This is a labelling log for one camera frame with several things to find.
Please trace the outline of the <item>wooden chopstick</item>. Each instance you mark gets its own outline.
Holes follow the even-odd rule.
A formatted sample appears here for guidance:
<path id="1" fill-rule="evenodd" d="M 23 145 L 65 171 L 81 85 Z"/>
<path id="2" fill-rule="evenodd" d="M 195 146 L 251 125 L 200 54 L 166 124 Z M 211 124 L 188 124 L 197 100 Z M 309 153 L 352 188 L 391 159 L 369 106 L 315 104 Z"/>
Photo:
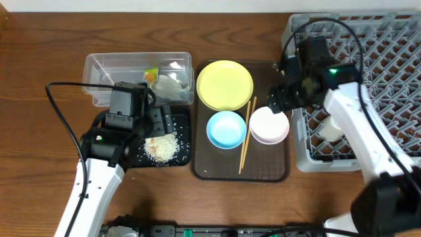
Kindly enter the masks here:
<path id="1" fill-rule="evenodd" d="M 246 138 L 245 138 L 244 143 L 242 145 L 241 161 L 240 161 L 240 166 L 239 166 L 239 174 L 241 174 L 241 171 L 244 168 L 244 164 L 245 164 L 245 160 L 246 160 L 246 155 L 247 155 L 247 150 L 248 150 L 248 145 L 249 145 L 249 140 L 250 140 L 250 135 L 251 135 L 251 129 L 250 129 L 249 122 L 250 122 L 250 119 L 251 119 L 251 115 L 255 112 L 256 104 L 257 104 L 257 96 L 254 96 L 253 103 L 251 103 L 249 101 L 248 106 L 247 106 L 247 118 L 246 118 L 247 135 L 246 135 Z"/>
<path id="2" fill-rule="evenodd" d="M 247 131 L 248 131 L 248 124 L 249 124 L 250 108 L 251 108 L 251 101 L 248 101 L 248 103 L 247 103 L 247 113 L 246 113 L 246 117 L 245 117 L 246 137 L 247 137 Z M 242 143 L 242 147 L 241 147 L 241 156 L 240 156 L 238 174 L 241 174 L 241 170 L 242 170 L 243 158 L 244 158 L 244 153 L 245 153 L 244 151 L 245 151 L 246 137 L 244 138 L 243 143 Z"/>

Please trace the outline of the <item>white tissue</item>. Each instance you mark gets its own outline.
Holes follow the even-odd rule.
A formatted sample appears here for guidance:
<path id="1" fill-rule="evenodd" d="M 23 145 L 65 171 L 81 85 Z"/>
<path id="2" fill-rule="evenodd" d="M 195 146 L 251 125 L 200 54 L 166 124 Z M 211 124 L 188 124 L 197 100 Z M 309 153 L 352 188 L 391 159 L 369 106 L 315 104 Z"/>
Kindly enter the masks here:
<path id="1" fill-rule="evenodd" d="M 153 85 L 153 91 L 156 96 L 169 101 L 181 100 L 180 91 L 182 90 L 181 85 L 177 83 L 173 78 L 166 75 L 158 75 L 157 81 Z"/>

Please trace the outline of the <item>green snack wrapper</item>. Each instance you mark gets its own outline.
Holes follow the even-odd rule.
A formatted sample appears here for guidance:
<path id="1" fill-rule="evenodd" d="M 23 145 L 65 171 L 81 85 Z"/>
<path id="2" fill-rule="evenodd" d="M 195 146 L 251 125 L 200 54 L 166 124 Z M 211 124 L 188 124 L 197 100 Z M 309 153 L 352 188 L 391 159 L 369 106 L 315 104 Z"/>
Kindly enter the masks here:
<path id="1" fill-rule="evenodd" d="M 143 73 L 143 78 L 146 80 L 150 88 L 153 88 L 158 80 L 159 75 L 159 69 L 157 67 L 155 68 L 149 68 L 145 69 Z"/>

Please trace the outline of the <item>pile of rice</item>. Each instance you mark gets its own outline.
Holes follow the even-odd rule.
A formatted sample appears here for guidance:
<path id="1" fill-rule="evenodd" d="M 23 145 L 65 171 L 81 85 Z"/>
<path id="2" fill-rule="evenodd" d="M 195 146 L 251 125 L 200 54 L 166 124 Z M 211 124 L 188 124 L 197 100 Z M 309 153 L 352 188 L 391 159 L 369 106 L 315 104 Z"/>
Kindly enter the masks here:
<path id="1" fill-rule="evenodd" d="M 179 152 L 180 145 L 175 133 L 164 136 L 147 138 L 144 143 L 144 151 L 147 156 L 158 163 L 166 163 Z"/>

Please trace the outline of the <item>small white cup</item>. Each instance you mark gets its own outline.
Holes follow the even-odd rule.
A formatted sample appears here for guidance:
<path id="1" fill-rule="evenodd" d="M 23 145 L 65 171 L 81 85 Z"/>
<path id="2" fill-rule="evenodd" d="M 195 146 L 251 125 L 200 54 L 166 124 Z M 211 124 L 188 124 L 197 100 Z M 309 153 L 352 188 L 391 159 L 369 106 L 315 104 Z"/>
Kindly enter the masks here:
<path id="1" fill-rule="evenodd" d="M 322 129 L 318 135 L 328 142 L 336 142 L 343 136 L 343 131 L 332 116 L 326 117 L 322 121 Z"/>

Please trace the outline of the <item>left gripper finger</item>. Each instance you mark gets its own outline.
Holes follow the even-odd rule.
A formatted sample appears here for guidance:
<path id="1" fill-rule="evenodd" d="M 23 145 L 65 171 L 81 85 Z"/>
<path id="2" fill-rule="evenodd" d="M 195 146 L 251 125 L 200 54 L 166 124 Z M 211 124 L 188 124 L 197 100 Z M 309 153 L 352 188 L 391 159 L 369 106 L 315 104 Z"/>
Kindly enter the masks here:
<path id="1" fill-rule="evenodd" d="M 162 122 L 164 123 L 164 129 L 166 134 L 174 132 L 174 125 L 172 120 L 172 114 L 168 105 L 162 105 Z"/>
<path id="2" fill-rule="evenodd" d="M 162 120 L 162 110 L 154 107 L 149 110 L 149 118 L 152 122 L 151 137 L 161 137 L 165 135 L 164 122 Z"/>

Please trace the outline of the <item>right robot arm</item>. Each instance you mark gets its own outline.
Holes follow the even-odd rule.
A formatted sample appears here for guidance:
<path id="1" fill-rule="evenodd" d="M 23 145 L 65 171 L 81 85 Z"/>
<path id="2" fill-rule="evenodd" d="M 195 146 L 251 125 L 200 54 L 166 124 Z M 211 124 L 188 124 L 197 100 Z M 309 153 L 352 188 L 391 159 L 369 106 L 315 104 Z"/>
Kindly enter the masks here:
<path id="1" fill-rule="evenodd" d="M 268 92 L 273 113 L 321 105 L 338 123 L 366 186 L 350 212 L 324 222 L 329 236 L 393 236 L 420 227 L 420 167 L 395 142 L 371 104 L 362 72 L 337 64 L 320 36 L 301 41 L 284 57 L 287 83 Z"/>

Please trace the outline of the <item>pink bowl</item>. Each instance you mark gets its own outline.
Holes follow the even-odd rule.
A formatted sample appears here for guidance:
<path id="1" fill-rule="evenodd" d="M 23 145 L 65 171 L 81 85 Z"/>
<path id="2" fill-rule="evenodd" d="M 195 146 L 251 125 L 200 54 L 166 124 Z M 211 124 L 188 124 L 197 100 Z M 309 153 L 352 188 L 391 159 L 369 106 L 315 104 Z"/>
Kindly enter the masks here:
<path id="1" fill-rule="evenodd" d="M 249 128 L 258 142 L 274 145 L 287 138 L 289 120 L 283 112 L 274 114 L 269 107 L 261 107 L 251 115 Z"/>

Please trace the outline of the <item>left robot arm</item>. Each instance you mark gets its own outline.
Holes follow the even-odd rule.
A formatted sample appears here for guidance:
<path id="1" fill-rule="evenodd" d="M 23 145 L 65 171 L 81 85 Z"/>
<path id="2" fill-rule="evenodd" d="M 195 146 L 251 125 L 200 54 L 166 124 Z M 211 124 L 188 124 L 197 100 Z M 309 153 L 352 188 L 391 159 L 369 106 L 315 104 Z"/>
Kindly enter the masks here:
<path id="1" fill-rule="evenodd" d="M 45 87 L 52 107 L 76 146 L 79 162 L 73 189 L 56 236 L 97 236 L 109 203 L 131 162 L 139 158 L 147 138 L 174 131 L 169 107 L 157 106 L 146 83 L 117 82 L 111 86 L 109 109 L 94 118 L 77 138 Z"/>

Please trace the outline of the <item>light blue bowl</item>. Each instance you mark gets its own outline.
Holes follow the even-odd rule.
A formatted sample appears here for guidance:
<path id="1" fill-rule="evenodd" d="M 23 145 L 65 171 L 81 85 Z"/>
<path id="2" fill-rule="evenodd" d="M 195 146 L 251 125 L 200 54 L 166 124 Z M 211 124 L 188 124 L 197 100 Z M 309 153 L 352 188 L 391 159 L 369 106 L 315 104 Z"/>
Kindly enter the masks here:
<path id="1" fill-rule="evenodd" d="M 241 145 L 246 137 L 245 121 L 233 111 L 221 111 L 209 119 L 206 133 L 217 148 L 233 149 Z"/>

